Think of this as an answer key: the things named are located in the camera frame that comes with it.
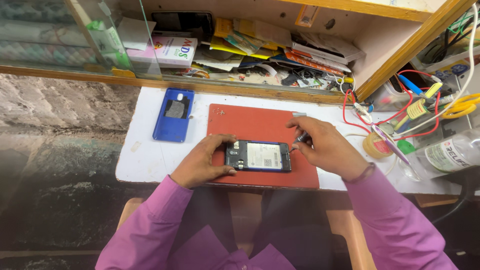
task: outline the pink sleeve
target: pink sleeve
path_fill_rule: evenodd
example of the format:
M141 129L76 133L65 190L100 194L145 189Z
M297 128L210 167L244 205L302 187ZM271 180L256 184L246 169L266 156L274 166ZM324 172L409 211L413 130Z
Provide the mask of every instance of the pink sleeve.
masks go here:
M192 193L165 177L113 235L95 269L165 269Z
M377 167L346 186L377 269L457 269L437 229Z

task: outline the white table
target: white table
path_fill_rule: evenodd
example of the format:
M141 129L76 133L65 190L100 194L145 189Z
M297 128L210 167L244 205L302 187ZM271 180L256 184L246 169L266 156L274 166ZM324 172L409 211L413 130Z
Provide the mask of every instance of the white table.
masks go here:
M196 93L191 112L193 118L189 121L185 142L155 141L152 133L164 95L165 89L142 87L115 172L119 181L159 183L167 174L172 173L190 150L206 136L208 108L212 103L305 112L308 116L331 122L341 134L365 132L345 124L339 106ZM375 112L373 118L374 121L380 121L391 115L391 112ZM352 110L346 111L346 118L349 122L361 123ZM381 160L373 159L363 150L364 137L348 136L347 139L366 160L375 162L382 171L390 168L394 155ZM346 190L339 176L321 169L317 169L317 172L320 189ZM402 193L460 194L461 189L460 185L444 180L413 182L403 175L398 165L390 172L388 180Z

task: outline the red repair mat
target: red repair mat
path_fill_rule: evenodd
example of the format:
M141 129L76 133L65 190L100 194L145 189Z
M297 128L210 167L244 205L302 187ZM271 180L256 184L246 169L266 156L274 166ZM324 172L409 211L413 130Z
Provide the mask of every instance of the red repair mat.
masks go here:
M295 140L294 128L285 123L292 118L292 112L241 106L211 104L208 115L207 135L226 133L237 135L240 140L288 143ZM223 176L216 183L266 185L283 187L319 188L315 166L294 150L290 155L291 172L241 172L234 176ZM212 164L225 164L225 148L219 147L212 156Z

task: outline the phone battery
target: phone battery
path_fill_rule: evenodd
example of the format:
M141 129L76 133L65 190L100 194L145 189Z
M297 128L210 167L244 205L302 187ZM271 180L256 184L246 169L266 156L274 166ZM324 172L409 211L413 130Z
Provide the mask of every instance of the phone battery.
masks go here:
M249 168L281 170L280 145L247 143L247 162Z

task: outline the yellow scissors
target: yellow scissors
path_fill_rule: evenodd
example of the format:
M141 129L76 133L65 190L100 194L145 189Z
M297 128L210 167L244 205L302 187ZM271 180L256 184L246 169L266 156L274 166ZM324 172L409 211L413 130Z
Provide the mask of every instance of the yellow scissors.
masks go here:
M444 114L442 114L441 117L445 119L452 119L467 115L477 108L477 103L480 103L480 94L464 96L463 98L457 99L453 106L450 107Z

